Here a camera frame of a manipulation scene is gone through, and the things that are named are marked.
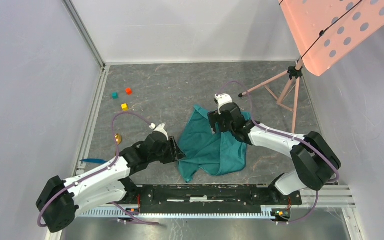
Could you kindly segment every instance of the yellow cube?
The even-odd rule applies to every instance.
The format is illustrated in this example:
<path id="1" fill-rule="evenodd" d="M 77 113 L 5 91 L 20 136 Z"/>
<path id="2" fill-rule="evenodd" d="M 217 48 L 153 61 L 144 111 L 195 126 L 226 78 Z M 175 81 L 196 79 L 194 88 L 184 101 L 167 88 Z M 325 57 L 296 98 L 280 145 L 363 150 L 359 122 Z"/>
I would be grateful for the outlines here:
<path id="1" fill-rule="evenodd" d="M 121 109 L 122 109 L 123 111 L 127 111 L 127 110 L 129 110 L 129 108 L 127 107 L 127 103 L 123 103 L 123 104 L 121 105 Z"/>

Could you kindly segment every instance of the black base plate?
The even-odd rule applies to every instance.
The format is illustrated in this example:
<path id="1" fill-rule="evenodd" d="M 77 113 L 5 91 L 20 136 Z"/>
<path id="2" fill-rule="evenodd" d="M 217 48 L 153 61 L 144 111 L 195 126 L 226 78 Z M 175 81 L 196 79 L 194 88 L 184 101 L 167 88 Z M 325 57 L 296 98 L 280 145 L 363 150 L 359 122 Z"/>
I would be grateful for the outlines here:
<path id="1" fill-rule="evenodd" d="M 303 204 L 299 191 L 275 202 L 272 190 L 261 184 L 142 185 L 138 192 L 143 214 L 261 213 L 262 205 L 287 206 L 288 198 L 292 205 Z"/>

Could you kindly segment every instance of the black wire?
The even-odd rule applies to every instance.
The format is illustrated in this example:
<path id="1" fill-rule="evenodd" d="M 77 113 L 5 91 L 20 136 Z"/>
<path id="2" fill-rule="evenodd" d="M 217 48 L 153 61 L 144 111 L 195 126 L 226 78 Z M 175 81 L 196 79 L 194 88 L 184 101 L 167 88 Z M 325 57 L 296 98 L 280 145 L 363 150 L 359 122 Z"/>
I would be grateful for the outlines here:
<path id="1" fill-rule="evenodd" d="M 314 43 L 307 49 L 307 51 L 302 55 L 301 59 L 303 59 L 303 57 L 310 51 L 310 49 L 317 43 L 317 41 L 319 41 L 319 39 L 326 33 L 327 30 L 329 30 L 333 25 L 335 25 L 337 22 L 339 22 L 339 20 L 341 20 L 343 17 L 345 17 L 345 15 L 347 15 L 349 12 L 351 12 L 354 8 L 356 8 L 363 0 L 360 0 L 357 2 L 357 4 L 355 4 L 353 7 L 351 7 L 350 10 L 346 11 L 346 13 L 344 13 L 340 18 L 338 18 L 338 20 L 336 20 L 334 23 L 332 23 L 330 26 L 328 26 L 325 30 L 322 30 L 319 34 L 318 34 L 318 38 L 314 41 Z"/>

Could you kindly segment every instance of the blue object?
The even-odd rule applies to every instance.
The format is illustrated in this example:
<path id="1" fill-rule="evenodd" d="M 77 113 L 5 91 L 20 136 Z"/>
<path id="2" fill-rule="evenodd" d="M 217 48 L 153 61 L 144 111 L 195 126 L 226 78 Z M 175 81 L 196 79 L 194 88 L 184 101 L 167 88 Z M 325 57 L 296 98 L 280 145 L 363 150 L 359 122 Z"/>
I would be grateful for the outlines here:
<path id="1" fill-rule="evenodd" d="M 102 159 L 96 159 L 96 158 L 85 158 L 83 160 L 80 160 L 85 163 L 91 163 L 91 164 L 106 164 L 107 161 Z"/>
<path id="2" fill-rule="evenodd" d="M 178 169 L 189 183 L 194 174 L 202 169 L 211 176 L 239 172 L 245 168 L 247 144 L 238 142 L 230 132 L 212 133 L 208 110 L 194 105 L 195 112 L 189 119 L 178 141 L 186 157 L 179 161 Z M 242 112 L 249 120 L 249 112 Z"/>

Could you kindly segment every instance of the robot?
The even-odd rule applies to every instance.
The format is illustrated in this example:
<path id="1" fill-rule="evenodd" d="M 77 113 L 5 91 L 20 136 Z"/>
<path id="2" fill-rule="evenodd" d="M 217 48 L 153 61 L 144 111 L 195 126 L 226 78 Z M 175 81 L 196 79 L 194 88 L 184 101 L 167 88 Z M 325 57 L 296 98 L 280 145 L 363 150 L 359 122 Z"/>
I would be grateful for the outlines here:
<path id="1" fill-rule="evenodd" d="M 228 94 L 216 94 L 215 102 L 217 110 L 208 113 L 213 132 L 229 131 L 239 142 L 279 152 L 292 159 L 295 170 L 281 174 L 268 186 L 136 186 L 130 176 L 150 163 L 170 164 L 185 157 L 164 124 L 151 125 L 153 132 L 144 141 L 123 149 L 106 164 L 64 180 L 59 176 L 51 178 L 36 202 L 40 211 L 38 224 L 48 227 L 51 233 L 58 232 L 86 211 L 112 202 L 136 204 L 137 199 L 141 213 L 257 213 L 264 205 L 301 205 L 300 198 L 291 196 L 298 196 L 299 190 L 305 188 L 319 191 L 339 177 L 341 162 L 319 133 L 293 134 L 253 119 L 245 120 Z M 196 204 L 192 198 L 205 198 L 209 204 Z"/>

